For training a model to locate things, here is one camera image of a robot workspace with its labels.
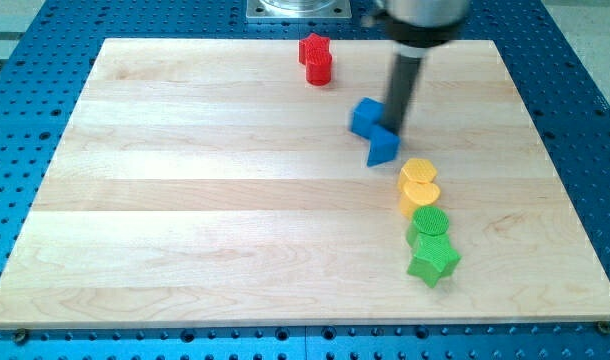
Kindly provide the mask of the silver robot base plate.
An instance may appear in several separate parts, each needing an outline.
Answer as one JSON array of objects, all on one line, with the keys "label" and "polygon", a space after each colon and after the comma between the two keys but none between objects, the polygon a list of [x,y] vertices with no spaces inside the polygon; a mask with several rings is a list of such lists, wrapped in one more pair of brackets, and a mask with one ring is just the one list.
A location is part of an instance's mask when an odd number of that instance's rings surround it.
[{"label": "silver robot base plate", "polygon": [[349,0],[246,0],[248,19],[349,19]]}]

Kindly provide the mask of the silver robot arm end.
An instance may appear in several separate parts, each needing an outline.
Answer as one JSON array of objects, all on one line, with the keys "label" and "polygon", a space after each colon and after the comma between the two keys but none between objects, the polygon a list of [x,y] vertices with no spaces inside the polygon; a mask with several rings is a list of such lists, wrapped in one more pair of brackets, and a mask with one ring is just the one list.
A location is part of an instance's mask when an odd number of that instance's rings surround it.
[{"label": "silver robot arm end", "polygon": [[381,0],[374,2],[361,25],[382,24],[396,43],[426,49],[454,39],[470,7],[470,0]]}]

